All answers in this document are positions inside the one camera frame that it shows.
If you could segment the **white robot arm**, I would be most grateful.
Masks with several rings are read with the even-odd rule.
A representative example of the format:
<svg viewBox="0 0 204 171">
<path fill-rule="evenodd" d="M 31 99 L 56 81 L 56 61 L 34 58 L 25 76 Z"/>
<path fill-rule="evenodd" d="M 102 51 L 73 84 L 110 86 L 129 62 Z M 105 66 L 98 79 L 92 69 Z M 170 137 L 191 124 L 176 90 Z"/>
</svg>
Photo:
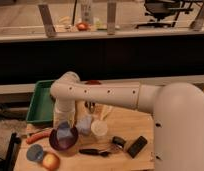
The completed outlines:
<svg viewBox="0 0 204 171">
<path fill-rule="evenodd" d="M 54 110 L 68 113 L 77 100 L 150 113 L 154 119 L 154 171 L 204 171 L 204 92 L 191 83 L 88 85 L 74 72 L 54 81 Z"/>
</svg>

